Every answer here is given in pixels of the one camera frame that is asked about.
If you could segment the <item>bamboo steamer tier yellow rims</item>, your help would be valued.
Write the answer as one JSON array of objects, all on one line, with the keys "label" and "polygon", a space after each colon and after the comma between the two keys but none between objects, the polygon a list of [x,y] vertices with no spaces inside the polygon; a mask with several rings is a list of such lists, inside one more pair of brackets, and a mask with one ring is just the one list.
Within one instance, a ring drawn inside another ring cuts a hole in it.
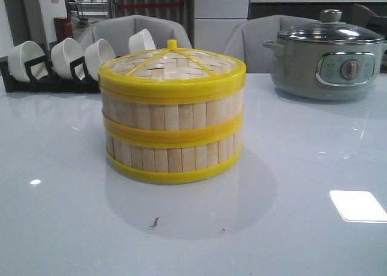
[{"label": "bamboo steamer tier yellow rims", "polygon": [[107,130],[130,142],[193,145],[224,139],[242,125],[243,90],[215,100],[185,104],[150,104],[102,94]]}]

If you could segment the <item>white refrigerator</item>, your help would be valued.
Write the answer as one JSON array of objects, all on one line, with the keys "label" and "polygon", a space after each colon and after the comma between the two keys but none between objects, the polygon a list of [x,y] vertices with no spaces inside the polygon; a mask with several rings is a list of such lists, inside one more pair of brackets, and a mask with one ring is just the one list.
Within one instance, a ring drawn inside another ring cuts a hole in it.
[{"label": "white refrigerator", "polygon": [[220,53],[233,28],[247,20],[249,0],[194,0],[194,48]]}]

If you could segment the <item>white ceramic bowl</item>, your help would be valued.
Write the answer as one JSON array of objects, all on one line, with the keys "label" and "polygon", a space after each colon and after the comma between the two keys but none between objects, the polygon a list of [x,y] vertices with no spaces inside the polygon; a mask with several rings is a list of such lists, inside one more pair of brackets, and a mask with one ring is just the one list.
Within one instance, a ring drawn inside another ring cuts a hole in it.
[{"label": "white ceramic bowl", "polygon": [[85,50],[85,63],[93,80],[99,79],[99,66],[116,58],[116,54],[105,39],[99,39]]},{"label": "white ceramic bowl", "polygon": [[19,82],[29,82],[25,62],[42,57],[44,51],[33,41],[26,41],[11,49],[8,55],[10,74]]},{"label": "white ceramic bowl", "polygon": [[156,49],[154,40],[146,28],[133,34],[128,40],[128,50],[130,53],[154,49]]},{"label": "white ceramic bowl", "polygon": [[51,61],[55,72],[62,79],[72,80],[70,63],[84,55],[84,50],[73,38],[66,38],[51,50]]}]

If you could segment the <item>yellow bamboo steamer lid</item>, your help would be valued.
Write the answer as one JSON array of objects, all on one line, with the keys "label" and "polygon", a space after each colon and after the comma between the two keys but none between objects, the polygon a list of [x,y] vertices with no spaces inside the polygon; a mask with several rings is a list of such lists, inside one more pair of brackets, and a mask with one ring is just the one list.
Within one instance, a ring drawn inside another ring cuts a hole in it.
[{"label": "yellow bamboo steamer lid", "polygon": [[99,88],[121,100],[186,104],[227,97],[242,90],[246,65],[234,57],[181,48],[138,51],[99,66]]}]

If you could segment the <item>grey chair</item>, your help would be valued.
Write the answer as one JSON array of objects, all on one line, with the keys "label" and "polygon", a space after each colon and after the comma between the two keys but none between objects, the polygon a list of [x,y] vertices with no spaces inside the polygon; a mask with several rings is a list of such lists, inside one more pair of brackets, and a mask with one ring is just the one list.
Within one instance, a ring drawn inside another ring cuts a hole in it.
[{"label": "grey chair", "polygon": [[105,39],[116,55],[124,56],[129,54],[129,38],[143,29],[150,32],[157,48],[167,47],[169,39],[177,40],[179,47],[192,47],[185,29],[178,22],[142,15],[105,19],[93,23],[83,31],[77,42],[85,50],[99,39]]},{"label": "grey chair", "polygon": [[291,27],[314,22],[314,19],[287,15],[251,19],[234,27],[221,53],[245,62],[248,73],[270,73],[273,52],[263,46],[267,40],[276,40],[277,33]]}]

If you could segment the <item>glass pot lid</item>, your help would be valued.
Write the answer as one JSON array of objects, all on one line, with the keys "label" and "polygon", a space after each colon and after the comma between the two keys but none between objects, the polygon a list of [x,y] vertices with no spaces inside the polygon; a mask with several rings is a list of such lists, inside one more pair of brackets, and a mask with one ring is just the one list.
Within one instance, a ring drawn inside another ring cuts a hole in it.
[{"label": "glass pot lid", "polygon": [[367,28],[342,22],[342,11],[326,9],[320,12],[320,20],[278,33],[278,38],[303,42],[331,44],[376,44],[385,37]]}]

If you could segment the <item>bamboo steamer tier base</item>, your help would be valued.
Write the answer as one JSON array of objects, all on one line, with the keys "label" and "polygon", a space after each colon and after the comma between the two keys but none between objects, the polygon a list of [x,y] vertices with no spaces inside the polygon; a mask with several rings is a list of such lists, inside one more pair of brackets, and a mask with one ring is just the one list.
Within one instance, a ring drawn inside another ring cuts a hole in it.
[{"label": "bamboo steamer tier base", "polygon": [[200,181],[231,168],[241,155],[242,131],[200,146],[156,148],[136,146],[106,134],[109,162],[120,173],[156,184]]}]

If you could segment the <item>grey chair left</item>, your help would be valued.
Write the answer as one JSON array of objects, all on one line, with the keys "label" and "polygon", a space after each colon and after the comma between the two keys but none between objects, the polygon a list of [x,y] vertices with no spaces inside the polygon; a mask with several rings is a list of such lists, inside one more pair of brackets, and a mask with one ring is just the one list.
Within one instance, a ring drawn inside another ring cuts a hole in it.
[{"label": "grey chair left", "polygon": [[105,39],[116,55],[124,56],[129,54],[129,38],[143,29],[150,32],[157,48],[167,47],[169,39],[177,40],[179,47],[192,47],[185,29],[178,22],[142,15],[105,19],[93,23],[83,31],[77,42],[85,50],[99,39]]}]

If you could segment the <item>red fire cabinet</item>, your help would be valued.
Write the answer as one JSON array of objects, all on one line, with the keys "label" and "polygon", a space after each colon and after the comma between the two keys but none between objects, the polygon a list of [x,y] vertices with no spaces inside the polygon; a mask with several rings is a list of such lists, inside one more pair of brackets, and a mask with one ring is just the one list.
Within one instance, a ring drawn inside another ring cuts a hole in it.
[{"label": "red fire cabinet", "polygon": [[71,19],[69,17],[56,17],[54,18],[54,28],[56,32],[57,41],[61,42],[68,37],[73,36],[73,30],[71,26]]}]

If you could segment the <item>black dish rack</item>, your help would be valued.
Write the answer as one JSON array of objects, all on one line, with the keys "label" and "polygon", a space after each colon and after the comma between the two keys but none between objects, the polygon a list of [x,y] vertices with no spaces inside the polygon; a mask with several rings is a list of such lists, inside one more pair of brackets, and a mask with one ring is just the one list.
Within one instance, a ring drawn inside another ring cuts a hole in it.
[{"label": "black dish rack", "polygon": [[[36,78],[31,68],[44,63],[48,74]],[[70,62],[71,80],[64,80],[55,73],[53,63],[48,56],[43,55],[25,62],[28,80],[16,80],[9,71],[8,57],[1,58],[1,74],[6,92],[74,92],[74,93],[99,93],[99,83],[88,73],[85,58],[82,56]]]}]

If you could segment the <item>green electric cooking pot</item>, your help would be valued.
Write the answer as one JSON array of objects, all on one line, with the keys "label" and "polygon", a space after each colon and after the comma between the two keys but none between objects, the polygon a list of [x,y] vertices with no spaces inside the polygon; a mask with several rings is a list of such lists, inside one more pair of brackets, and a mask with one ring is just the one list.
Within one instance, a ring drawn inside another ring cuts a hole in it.
[{"label": "green electric cooking pot", "polygon": [[377,84],[386,41],[331,44],[276,39],[263,43],[273,51],[272,80],[279,89],[319,100],[354,100]]}]

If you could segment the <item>grey chair right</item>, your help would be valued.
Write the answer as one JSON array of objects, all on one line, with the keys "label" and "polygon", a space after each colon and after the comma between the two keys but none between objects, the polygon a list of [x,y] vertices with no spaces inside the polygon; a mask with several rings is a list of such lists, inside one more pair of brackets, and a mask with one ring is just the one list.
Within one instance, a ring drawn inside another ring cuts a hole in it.
[{"label": "grey chair right", "polygon": [[287,15],[251,19],[234,27],[221,53],[245,62],[248,73],[270,73],[273,52],[263,46],[267,40],[276,40],[277,33],[291,27],[314,22],[314,19]]}]

